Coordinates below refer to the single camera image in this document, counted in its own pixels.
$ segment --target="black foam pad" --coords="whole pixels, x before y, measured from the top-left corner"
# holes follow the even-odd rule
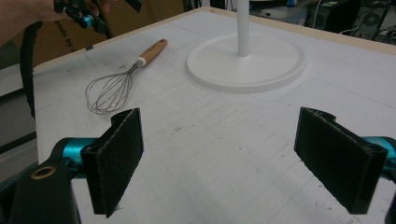
[[[305,166],[351,214],[366,214],[388,151],[302,107],[294,150]]]
[[[139,109],[112,118],[112,126],[81,150],[95,214],[110,217],[143,154]]]

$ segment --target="black strap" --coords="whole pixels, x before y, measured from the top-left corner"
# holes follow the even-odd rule
[[[33,88],[33,50],[35,46],[35,38],[38,30],[43,25],[42,21],[35,22],[26,27],[23,34],[21,46],[21,77],[23,90],[26,94],[27,103],[30,106],[30,113],[35,118],[35,94]]]

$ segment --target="wire whisk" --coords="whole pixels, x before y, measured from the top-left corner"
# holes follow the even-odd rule
[[[134,71],[149,63],[166,44],[167,41],[162,39],[146,49],[128,71],[99,77],[88,84],[85,89],[88,109],[94,114],[105,115],[123,107],[133,85]]]

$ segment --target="white table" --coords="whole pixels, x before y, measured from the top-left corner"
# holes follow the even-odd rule
[[[293,151],[301,106],[329,112],[361,136],[396,137],[396,48],[251,18],[252,32],[287,36],[306,50],[301,77],[276,91],[230,94],[190,77],[190,52],[236,32],[235,14],[204,7],[35,69],[39,160],[64,137],[99,137],[110,116],[86,107],[97,77],[118,73],[161,38],[165,50],[134,77],[124,109],[140,107],[145,153],[120,210],[92,212],[85,180],[73,180],[82,222],[383,223],[396,190],[380,179],[367,215],[352,216]]]

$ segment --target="cardboard box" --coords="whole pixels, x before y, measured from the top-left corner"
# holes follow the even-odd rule
[[[19,34],[13,40],[21,47],[22,39],[23,34]],[[93,28],[82,29],[70,20],[44,22],[35,39],[33,65],[37,66],[105,40],[106,35],[96,33]]]
[[[136,12],[126,1],[109,1],[110,11],[102,16],[110,37],[115,37],[183,13],[183,2],[184,0],[143,0],[140,12]]]

